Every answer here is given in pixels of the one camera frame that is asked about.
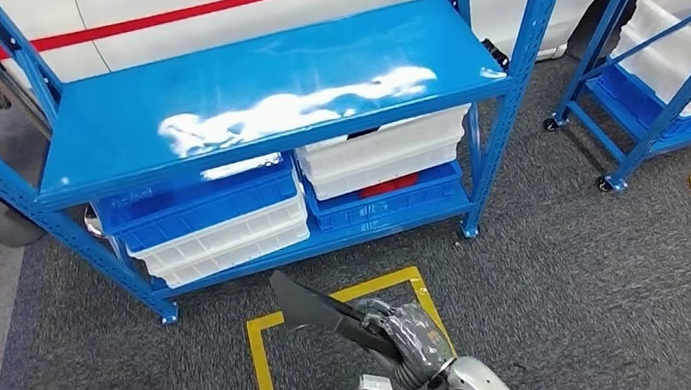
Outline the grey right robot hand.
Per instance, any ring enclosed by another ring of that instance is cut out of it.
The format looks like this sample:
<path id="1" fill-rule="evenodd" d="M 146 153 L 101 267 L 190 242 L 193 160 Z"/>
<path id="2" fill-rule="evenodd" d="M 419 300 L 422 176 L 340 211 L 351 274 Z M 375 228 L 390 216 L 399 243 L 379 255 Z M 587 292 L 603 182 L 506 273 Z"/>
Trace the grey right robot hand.
<path id="1" fill-rule="evenodd" d="M 416 389 L 437 376 L 456 358 L 443 331 L 416 302 L 392 306 L 377 298 L 358 301 L 364 327 L 386 336 L 398 358 L 378 351 L 370 354 L 399 385 Z"/>

